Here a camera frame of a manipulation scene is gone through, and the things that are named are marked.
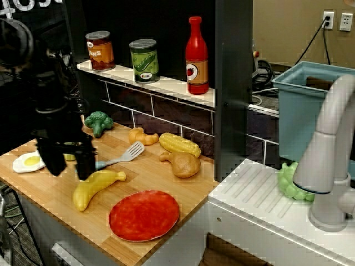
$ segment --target play kitchen counter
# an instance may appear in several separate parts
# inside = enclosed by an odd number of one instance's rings
[[[129,146],[129,128],[115,124],[100,139],[93,139],[97,160],[119,157]],[[92,135],[92,130],[84,127]],[[36,141],[30,141],[0,157],[0,179],[50,217],[64,225],[92,247],[110,257],[119,265],[142,265],[170,236],[176,232],[206,201],[218,185],[214,181],[214,161],[200,156],[201,169],[187,179],[173,175],[171,164],[160,162],[163,149],[157,142],[131,162],[121,162],[107,169],[124,171],[127,179],[117,181],[98,192],[84,212],[75,209],[72,195],[79,179],[75,175],[75,161],[55,177],[46,168],[32,173],[15,173],[13,161],[22,154],[36,150]],[[110,229],[108,215],[112,207],[124,197],[144,190],[164,191],[173,196],[180,208],[180,217],[166,235],[147,242],[128,242],[118,238]]]

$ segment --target plastic fried egg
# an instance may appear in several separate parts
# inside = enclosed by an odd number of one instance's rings
[[[23,154],[13,161],[12,168],[16,173],[28,173],[45,166],[38,151]]]

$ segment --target gray spatula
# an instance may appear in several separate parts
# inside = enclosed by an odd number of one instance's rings
[[[144,145],[141,142],[136,141],[125,151],[124,154],[122,154],[121,157],[106,162],[98,161],[95,163],[95,168],[101,169],[118,162],[129,162],[134,158],[136,158],[138,155],[140,155],[143,151],[144,151]]]

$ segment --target electrical outlet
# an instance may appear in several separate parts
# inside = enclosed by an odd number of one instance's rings
[[[326,16],[330,16],[331,19],[328,20],[328,21],[325,21],[325,22],[323,23],[322,28],[333,29],[334,12],[324,11],[324,13],[323,13],[323,20],[326,18]]]
[[[340,21],[339,30],[343,30],[345,32],[351,31],[352,22],[353,22],[353,14],[342,13],[342,19]]]

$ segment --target blue plastic bin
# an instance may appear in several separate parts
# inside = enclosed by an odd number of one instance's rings
[[[315,131],[318,115],[328,93],[306,87],[307,77],[334,82],[339,77],[355,75],[355,69],[311,62],[300,62],[272,82],[278,88],[280,156],[299,162]],[[355,180],[355,162],[349,164]]]

